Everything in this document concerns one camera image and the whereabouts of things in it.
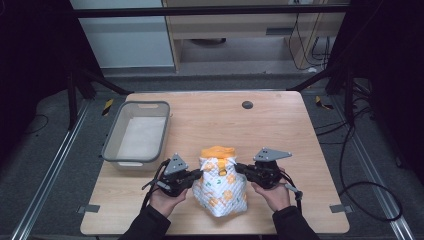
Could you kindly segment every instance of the black jacket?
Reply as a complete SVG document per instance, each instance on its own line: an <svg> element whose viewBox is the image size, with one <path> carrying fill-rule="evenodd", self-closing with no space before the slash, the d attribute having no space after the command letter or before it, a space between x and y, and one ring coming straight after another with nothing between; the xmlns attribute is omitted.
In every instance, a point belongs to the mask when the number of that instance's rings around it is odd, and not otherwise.
<svg viewBox="0 0 424 240"><path fill-rule="evenodd" d="M294 206L275 212L272 219L279 239L319 239ZM170 225L167 218L148 205L119 240L159 240L165 236Z"/></svg>

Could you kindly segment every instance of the patterned bag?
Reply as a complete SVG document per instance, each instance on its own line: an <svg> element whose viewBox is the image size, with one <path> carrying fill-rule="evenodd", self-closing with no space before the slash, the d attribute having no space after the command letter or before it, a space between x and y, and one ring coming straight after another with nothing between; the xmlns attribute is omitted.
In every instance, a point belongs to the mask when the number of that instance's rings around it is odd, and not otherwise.
<svg viewBox="0 0 424 240"><path fill-rule="evenodd" d="M215 146L201 152L203 176L194 182L193 193L215 217L247 210L246 177L236 172L235 160L234 148Z"/></svg>

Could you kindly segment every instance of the white cabinet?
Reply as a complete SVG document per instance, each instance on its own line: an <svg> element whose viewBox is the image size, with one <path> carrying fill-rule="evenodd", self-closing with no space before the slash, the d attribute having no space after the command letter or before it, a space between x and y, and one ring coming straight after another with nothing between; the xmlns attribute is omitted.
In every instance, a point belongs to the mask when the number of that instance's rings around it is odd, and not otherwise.
<svg viewBox="0 0 424 240"><path fill-rule="evenodd" d="M162 7L160 0L71 0L71 3L74 9ZM162 16L85 18L80 23L104 72L174 67Z"/></svg>

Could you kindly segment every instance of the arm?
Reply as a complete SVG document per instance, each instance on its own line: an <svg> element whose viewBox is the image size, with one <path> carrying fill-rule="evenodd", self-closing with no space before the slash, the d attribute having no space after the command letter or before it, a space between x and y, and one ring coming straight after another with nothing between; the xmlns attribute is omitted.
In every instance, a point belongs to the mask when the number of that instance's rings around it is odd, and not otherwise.
<svg viewBox="0 0 424 240"><path fill-rule="evenodd" d="M319 239L316 233L309 227L305 218L295 206L290 204L290 196L284 187L285 180L273 189L263 189L258 184L252 183L252 187L258 194L262 195L268 206L274 211L272 219L279 239Z"/></svg>
<svg viewBox="0 0 424 240"><path fill-rule="evenodd" d="M160 190L154 191L150 197L150 204L140 211L130 228L119 240L138 240L141 237L145 240L162 239L171 225L167 217L178 203L185 200L186 194L187 189L174 198Z"/></svg>

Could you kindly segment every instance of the wooden table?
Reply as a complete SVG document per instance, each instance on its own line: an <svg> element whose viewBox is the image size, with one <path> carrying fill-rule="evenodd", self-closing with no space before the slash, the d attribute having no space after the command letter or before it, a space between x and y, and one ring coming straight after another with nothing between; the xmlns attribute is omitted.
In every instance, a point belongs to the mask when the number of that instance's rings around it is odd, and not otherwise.
<svg viewBox="0 0 424 240"><path fill-rule="evenodd" d="M293 156L278 160L296 186L303 191L303 215L317 233L345 233L349 223L344 212L332 213L340 204L333 180L317 141L303 99L298 92L167 92L131 94L127 100L164 100L171 106L171 123L165 156L175 152L199 168L200 150L214 145L235 147L237 161L253 164L262 148L290 151ZM251 101L253 108L242 103ZM141 187L154 173L119 171L104 162L81 232L86 235L120 235L138 215L147 190ZM274 234L272 211L248 183L247 212L213 217L201 207L190 190L169 219L167 234Z"/></svg>

